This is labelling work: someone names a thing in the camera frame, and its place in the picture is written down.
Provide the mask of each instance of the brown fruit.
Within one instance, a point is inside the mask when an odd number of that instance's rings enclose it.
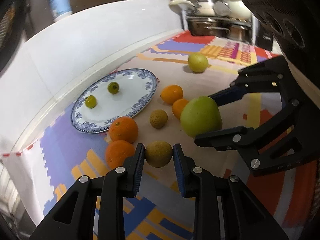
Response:
[[[149,118],[150,124],[152,125],[152,127],[156,129],[162,128],[167,123],[167,120],[168,120],[168,115],[162,109],[157,109],[152,111]]]
[[[166,166],[173,155],[172,147],[169,143],[164,141],[155,141],[146,147],[145,158],[146,161],[155,168]]]

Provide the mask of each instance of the citrus fruit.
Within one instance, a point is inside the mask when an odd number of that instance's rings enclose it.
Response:
[[[188,65],[193,72],[201,73],[209,66],[209,62],[205,55],[196,52],[189,55]]]
[[[106,163],[110,169],[122,166],[127,157],[134,155],[135,149],[132,144],[127,141],[119,140],[111,142],[106,148]]]
[[[146,147],[145,158],[146,161],[155,168],[166,166],[173,155],[172,147],[169,143],[164,141],[155,141]]]
[[[109,135],[113,142],[124,140],[133,143],[138,137],[138,125],[130,117],[119,117],[110,125]]]
[[[162,128],[167,123],[167,120],[168,120],[168,115],[162,109],[157,109],[152,111],[149,118],[149,122],[151,126],[156,129]]]
[[[172,105],[172,113],[173,115],[180,120],[180,115],[182,113],[183,108],[186,104],[189,103],[188,100],[181,98],[175,101]]]
[[[119,91],[119,84],[117,82],[111,82],[109,85],[108,85],[108,91],[111,93],[111,94],[116,94],[118,93]]]
[[[97,99],[93,95],[89,95],[84,103],[88,108],[94,108],[97,105]]]
[[[185,133],[192,138],[198,134],[222,128],[222,120],[217,103],[209,97],[192,99],[184,107],[180,122]]]
[[[167,104],[173,104],[178,99],[183,98],[183,90],[178,85],[170,85],[161,91],[160,97]]]

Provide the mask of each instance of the small green fruit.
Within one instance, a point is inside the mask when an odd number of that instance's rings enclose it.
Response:
[[[193,72],[202,73],[209,66],[208,59],[199,52],[192,53],[188,57],[189,68]]]
[[[119,91],[119,84],[117,82],[111,82],[109,85],[108,85],[108,91],[111,93],[111,94],[116,94],[118,93]]]
[[[146,161],[155,168],[166,166],[173,155],[172,147],[169,143],[164,141],[155,141],[146,147],[145,158]]]
[[[152,111],[149,118],[149,122],[151,126],[156,129],[162,128],[167,123],[167,120],[168,120],[168,115],[162,109],[157,109]]]
[[[217,103],[209,97],[192,99],[184,107],[180,122],[185,133],[192,138],[198,134],[222,128],[222,120]]]
[[[94,108],[97,105],[97,99],[93,95],[89,95],[84,103],[88,108]]]

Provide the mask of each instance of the green apple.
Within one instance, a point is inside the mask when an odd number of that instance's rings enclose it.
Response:
[[[202,73],[209,66],[208,59],[205,55],[196,52],[192,53],[188,57],[189,68],[193,72]]]
[[[198,134],[222,128],[222,120],[217,103],[209,97],[192,99],[184,107],[180,122],[185,133],[192,138]]]

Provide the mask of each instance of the white plate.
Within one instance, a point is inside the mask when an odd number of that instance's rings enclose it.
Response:
[[[111,82],[119,84],[119,92],[115,95],[108,91]],[[71,122],[80,132],[107,131],[118,117],[133,117],[140,112],[156,88],[155,75],[145,69],[125,69],[109,74],[88,87],[78,98],[71,111]],[[97,99],[95,108],[90,109],[84,103],[89,95]]]

